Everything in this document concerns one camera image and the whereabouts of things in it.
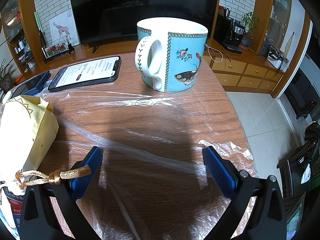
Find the blue butterfly ceramic mug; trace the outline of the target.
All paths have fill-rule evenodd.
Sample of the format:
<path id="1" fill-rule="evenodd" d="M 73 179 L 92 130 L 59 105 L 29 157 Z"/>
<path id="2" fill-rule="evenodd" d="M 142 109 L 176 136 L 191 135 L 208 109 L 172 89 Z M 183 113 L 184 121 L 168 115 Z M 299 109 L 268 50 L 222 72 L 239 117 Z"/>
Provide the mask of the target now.
<path id="1" fill-rule="evenodd" d="M 191 88 L 199 72 L 208 29 L 172 17 L 146 18 L 137 23 L 135 66 L 144 83 L 164 93 Z"/>

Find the dark blue case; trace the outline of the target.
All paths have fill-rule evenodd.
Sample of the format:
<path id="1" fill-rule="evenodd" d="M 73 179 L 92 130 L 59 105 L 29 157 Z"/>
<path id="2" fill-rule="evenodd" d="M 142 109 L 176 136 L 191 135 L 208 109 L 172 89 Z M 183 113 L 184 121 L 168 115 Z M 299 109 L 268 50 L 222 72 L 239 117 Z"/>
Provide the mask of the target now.
<path id="1" fill-rule="evenodd" d="M 17 88 L 12 93 L 11 98 L 14 98 L 19 95 L 31 95 L 39 93 L 43 90 L 45 83 L 49 80 L 51 74 L 47 70 L 37 76 L 32 77 L 31 79 L 25 81 L 17 86 Z"/>

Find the red flower framed ornament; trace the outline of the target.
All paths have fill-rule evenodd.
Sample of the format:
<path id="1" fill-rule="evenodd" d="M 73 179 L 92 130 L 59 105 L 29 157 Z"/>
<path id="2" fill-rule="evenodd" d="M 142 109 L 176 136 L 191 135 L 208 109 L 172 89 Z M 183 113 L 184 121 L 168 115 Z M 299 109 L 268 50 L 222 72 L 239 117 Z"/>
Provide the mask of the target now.
<path id="1" fill-rule="evenodd" d="M 74 48 L 68 36 L 66 35 L 42 47 L 42 52 L 44 56 L 43 61 L 44 63 L 47 63 L 48 61 L 65 54 L 71 55 L 73 51 Z"/>

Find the clear plastic table cover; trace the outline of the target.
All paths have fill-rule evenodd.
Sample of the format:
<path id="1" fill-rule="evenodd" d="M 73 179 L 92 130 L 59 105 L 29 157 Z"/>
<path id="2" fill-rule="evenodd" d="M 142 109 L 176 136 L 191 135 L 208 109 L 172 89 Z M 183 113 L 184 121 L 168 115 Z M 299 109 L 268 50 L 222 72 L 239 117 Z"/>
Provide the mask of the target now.
<path id="1" fill-rule="evenodd" d="M 103 162 L 81 210 L 100 239 L 203 239 L 229 204 L 206 170 L 213 146 L 256 175 L 244 132 L 221 85 L 163 94 L 116 81 L 41 93 L 60 121 L 41 169 L 70 167 L 96 145 Z"/>

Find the black smartphone lit screen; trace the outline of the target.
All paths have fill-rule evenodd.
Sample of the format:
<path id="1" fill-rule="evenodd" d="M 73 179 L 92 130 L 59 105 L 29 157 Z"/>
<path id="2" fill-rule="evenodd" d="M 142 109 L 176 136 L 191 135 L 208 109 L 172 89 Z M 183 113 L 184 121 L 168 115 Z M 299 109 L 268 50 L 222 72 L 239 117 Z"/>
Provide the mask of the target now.
<path id="1" fill-rule="evenodd" d="M 48 91 L 53 93 L 112 82 L 119 75 L 120 65 L 121 58 L 112 56 L 63 67 L 53 78 Z"/>

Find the black coffee machine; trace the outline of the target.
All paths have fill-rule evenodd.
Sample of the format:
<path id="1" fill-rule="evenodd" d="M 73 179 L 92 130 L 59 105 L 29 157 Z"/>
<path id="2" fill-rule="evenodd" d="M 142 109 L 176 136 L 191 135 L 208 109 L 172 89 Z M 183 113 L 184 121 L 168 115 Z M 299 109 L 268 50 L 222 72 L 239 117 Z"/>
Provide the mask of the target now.
<path id="1" fill-rule="evenodd" d="M 242 54 L 242 50 L 239 45 L 244 36 L 245 27 L 239 20 L 233 18 L 224 18 L 224 35 L 223 35 L 223 47 L 230 52 L 236 54 Z"/>

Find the green potted plant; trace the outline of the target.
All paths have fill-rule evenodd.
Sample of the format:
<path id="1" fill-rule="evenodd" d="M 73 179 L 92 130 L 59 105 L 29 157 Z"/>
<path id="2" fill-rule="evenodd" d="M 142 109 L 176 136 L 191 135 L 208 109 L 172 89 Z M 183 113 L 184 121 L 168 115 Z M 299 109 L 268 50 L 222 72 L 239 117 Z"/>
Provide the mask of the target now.
<path id="1" fill-rule="evenodd" d="M 251 41 L 253 40 L 252 31 L 253 31 L 254 24 L 256 22 L 260 22 L 260 18 L 255 16 L 253 14 L 253 12 L 247 12 L 247 13 L 243 14 L 243 16 L 241 18 L 241 22 L 242 22 L 242 25 L 244 26 L 245 30 L 244 30 L 244 35 L 242 37 L 242 41 L 241 41 L 240 45 L 243 48 L 248 49 L 251 44 Z"/>

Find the large black television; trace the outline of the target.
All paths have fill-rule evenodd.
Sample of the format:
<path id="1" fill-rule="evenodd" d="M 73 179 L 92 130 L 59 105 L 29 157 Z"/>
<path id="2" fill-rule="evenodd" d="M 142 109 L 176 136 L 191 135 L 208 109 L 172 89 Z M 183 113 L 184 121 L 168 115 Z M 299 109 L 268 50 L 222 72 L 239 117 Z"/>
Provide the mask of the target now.
<path id="1" fill-rule="evenodd" d="M 80 43 L 137 33 L 136 24 L 151 17 L 190 20 L 212 29 L 217 0 L 71 0 Z"/>

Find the yellow paper pouch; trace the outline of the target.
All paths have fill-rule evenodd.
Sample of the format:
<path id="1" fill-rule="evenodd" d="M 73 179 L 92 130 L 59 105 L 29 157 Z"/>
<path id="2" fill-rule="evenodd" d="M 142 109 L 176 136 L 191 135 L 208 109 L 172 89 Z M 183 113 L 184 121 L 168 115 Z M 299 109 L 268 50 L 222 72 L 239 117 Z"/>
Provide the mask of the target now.
<path id="1" fill-rule="evenodd" d="M 16 196 L 20 172 L 38 167 L 59 130 L 53 107 L 37 96 L 19 95 L 8 100 L 1 116 L 1 182 Z"/>

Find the wooden drawer cabinet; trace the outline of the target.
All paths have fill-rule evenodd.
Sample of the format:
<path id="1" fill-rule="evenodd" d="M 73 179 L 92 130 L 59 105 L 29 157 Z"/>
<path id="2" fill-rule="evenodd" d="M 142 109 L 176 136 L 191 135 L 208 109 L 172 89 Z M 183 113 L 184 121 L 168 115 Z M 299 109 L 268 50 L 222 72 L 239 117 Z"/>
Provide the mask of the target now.
<path id="1" fill-rule="evenodd" d="M 249 50 L 232 53 L 212 38 L 208 45 L 203 57 L 227 92 L 271 94 L 284 75 L 265 57 Z"/>

